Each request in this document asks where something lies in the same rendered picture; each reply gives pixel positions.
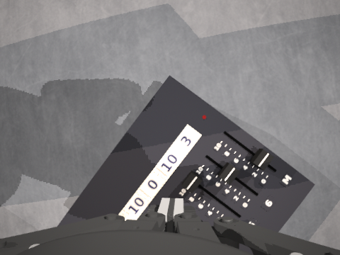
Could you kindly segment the dark grey lighting desk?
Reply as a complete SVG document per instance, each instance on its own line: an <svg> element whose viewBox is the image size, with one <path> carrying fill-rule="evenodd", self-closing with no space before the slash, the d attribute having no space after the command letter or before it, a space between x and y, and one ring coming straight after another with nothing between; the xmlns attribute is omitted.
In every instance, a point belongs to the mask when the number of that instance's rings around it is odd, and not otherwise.
<svg viewBox="0 0 340 255"><path fill-rule="evenodd" d="M279 232L314 185L169 75L58 226L136 220L183 198L211 226L232 217Z"/></svg>

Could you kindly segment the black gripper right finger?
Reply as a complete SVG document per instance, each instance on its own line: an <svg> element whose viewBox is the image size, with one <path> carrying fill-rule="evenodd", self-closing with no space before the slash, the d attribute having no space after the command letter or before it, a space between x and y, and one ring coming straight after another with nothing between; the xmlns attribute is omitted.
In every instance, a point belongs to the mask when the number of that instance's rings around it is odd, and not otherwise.
<svg viewBox="0 0 340 255"><path fill-rule="evenodd" d="M239 248L248 246L253 255L340 255L340 250L292 237L250 224L232 217L201 221L191 205L183 205L183 198L173 198L170 213L170 232L206 238Z"/></svg>

